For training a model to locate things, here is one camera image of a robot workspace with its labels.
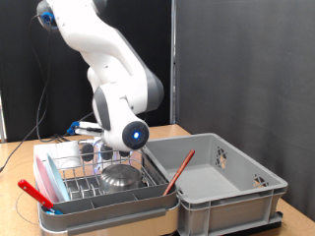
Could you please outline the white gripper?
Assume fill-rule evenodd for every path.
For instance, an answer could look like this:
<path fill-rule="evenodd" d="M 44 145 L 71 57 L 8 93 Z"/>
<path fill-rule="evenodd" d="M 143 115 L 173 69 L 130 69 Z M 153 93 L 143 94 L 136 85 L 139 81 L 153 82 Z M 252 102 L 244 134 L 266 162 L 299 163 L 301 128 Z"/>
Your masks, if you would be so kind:
<path fill-rule="evenodd" d="M 75 133 L 78 135 L 87 135 L 100 137 L 103 129 L 97 123 L 81 121 L 75 125 Z"/>

